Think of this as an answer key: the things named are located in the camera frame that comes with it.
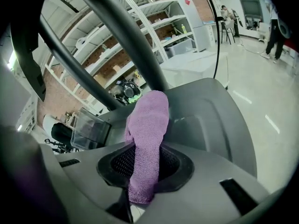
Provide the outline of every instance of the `black metal bar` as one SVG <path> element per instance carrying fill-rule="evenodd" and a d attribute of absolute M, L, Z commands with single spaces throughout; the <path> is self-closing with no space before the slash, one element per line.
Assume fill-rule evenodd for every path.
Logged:
<path fill-rule="evenodd" d="M 131 57 L 152 90 L 164 91 L 168 84 L 149 42 L 118 0 L 84 0 Z"/>
<path fill-rule="evenodd" d="M 93 97 L 110 110 L 115 110 L 122 106 L 122 104 L 114 99 L 73 57 L 56 36 L 43 15 L 41 15 L 40 18 L 39 33 L 51 50 L 53 56 L 60 61 L 67 72 Z"/>

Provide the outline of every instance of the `white tiled floor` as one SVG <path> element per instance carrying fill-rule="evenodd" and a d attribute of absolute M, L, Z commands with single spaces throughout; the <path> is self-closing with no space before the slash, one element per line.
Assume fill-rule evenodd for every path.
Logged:
<path fill-rule="evenodd" d="M 282 61 L 274 64 L 246 51 L 242 42 L 248 50 L 264 50 L 263 43 L 248 38 L 221 44 L 220 51 L 228 52 L 228 92 L 248 125 L 258 180 L 274 192 L 288 182 L 299 157 L 299 77 Z"/>

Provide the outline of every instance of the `black pants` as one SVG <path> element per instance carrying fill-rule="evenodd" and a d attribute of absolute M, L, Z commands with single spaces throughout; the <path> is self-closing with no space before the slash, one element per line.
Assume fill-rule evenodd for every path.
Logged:
<path fill-rule="evenodd" d="M 284 43 L 285 43 L 285 37 L 281 34 L 281 32 L 279 30 L 277 19 L 271 20 L 270 40 L 269 40 L 267 48 L 266 48 L 267 54 L 269 54 L 271 52 L 271 49 L 274 47 L 275 43 L 277 43 L 275 58 L 279 59 L 280 55 L 282 53 L 282 47 L 284 46 Z"/>
<path fill-rule="evenodd" d="M 72 130 L 62 123 L 53 125 L 51 130 L 52 138 L 68 147 L 71 147 L 71 134 Z"/>
<path fill-rule="evenodd" d="M 239 28 L 238 28 L 238 20 L 237 19 L 234 20 L 234 29 L 235 29 L 235 35 L 240 36 L 239 35 Z"/>

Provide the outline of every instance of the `black slot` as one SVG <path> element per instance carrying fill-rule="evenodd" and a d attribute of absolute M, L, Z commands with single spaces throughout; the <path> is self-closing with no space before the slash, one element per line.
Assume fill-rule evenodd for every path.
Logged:
<path fill-rule="evenodd" d="M 79 162 L 80 161 L 78 159 L 70 159 L 70 160 L 67 160 L 67 161 L 59 162 L 59 164 L 62 168 L 64 168 L 64 167 L 67 167 L 67 166 L 70 166 L 70 165 L 73 165 L 73 164 L 76 164 L 76 163 L 79 163 Z"/>
<path fill-rule="evenodd" d="M 257 206 L 257 203 L 234 179 L 230 178 L 220 181 L 220 185 L 226 191 L 242 216 Z"/>

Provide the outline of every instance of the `brick wall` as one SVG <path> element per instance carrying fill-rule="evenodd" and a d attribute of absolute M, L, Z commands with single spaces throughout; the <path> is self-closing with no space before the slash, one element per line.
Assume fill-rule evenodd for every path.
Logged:
<path fill-rule="evenodd" d="M 210 21 L 213 20 L 212 11 L 209 7 L 209 4 L 207 0 L 193 0 L 198 13 L 203 21 Z M 156 14 L 154 16 L 149 17 L 148 19 L 153 23 L 155 19 L 165 18 L 165 13 Z M 173 28 L 169 25 L 163 28 L 160 28 L 156 31 L 158 34 L 158 37 L 160 40 L 164 39 L 167 36 L 171 36 L 173 32 Z M 151 37 L 149 35 L 146 35 L 147 40 L 150 44 L 152 44 Z M 113 47 L 117 43 L 116 39 L 114 37 L 111 37 L 109 40 L 105 42 L 105 45 L 108 48 Z M 87 67 L 88 65 L 96 62 L 100 56 L 100 54 L 103 52 L 103 48 L 99 47 L 97 48 L 90 56 L 89 58 L 83 63 L 83 67 Z M 105 79 L 111 78 L 115 71 L 113 70 L 113 67 L 115 65 L 119 65 L 120 67 L 123 67 L 130 61 L 130 57 L 127 55 L 127 53 L 122 50 L 118 54 L 116 54 L 112 59 L 110 59 L 101 69 L 100 73 L 103 75 Z M 61 73 L 63 72 L 63 67 L 61 65 L 56 66 L 53 68 L 55 74 L 60 77 Z M 39 101 L 37 106 L 37 123 L 38 125 L 42 126 L 43 117 L 45 114 L 49 113 L 53 116 L 57 116 L 58 118 L 61 117 L 61 115 L 64 115 L 65 112 L 73 112 L 77 111 L 82 107 L 82 104 L 77 101 L 67 90 L 65 90 L 55 79 L 54 77 L 48 72 L 48 70 L 44 73 L 44 81 L 46 84 L 46 98 L 44 102 Z M 71 76 L 68 76 L 66 79 L 65 84 L 73 90 L 77 82 L 74 80 Z M 76 95 L 78 97 L 85 99 L 88 97 L 89 93 L 83 89 L 80 88 L 76 92 Z"/>

